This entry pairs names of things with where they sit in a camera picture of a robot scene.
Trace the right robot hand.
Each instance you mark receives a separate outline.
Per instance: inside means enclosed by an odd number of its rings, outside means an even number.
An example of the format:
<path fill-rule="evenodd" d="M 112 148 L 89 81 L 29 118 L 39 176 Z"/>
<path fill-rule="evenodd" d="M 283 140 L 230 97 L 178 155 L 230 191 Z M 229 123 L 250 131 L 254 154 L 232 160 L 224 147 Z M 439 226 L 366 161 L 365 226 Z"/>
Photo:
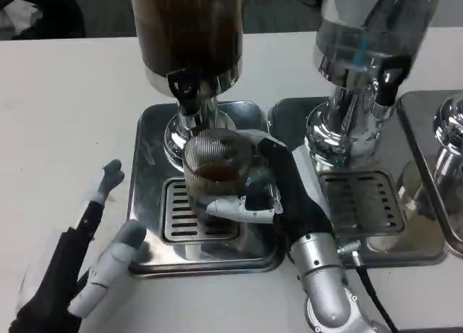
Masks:
<path fill-rule="evenodd" d="M 320 248 L 335 249 L 334 231 L 325 211 L 307 193 L 292 152 L 281 141 L 262 130 L 238 130 L 267 159 L 279 191 L 282 212 L 276 208 L 251 210 L 247 195 L 199 195 L 194 207 L 201 213 L 235 222 L 276 224 L 290 245 L 306 237 Z"/>

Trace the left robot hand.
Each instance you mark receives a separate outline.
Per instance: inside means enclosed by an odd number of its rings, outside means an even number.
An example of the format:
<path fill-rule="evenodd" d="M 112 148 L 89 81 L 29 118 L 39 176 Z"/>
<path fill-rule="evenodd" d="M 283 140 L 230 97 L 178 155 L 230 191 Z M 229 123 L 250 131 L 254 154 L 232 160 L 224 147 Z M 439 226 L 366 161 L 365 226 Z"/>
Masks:
<path fill-rule="evenodd" d="M 22 279 L 10 332 L 78 332 L 84 319 L 128 272 L 146 236 L 136 220 L 126 221 L 86 271 L 82 264 L 100 226 L 111 191 L 124 180 L 113 159 L 101 170 L 77 221 L 53 232 Z"/>

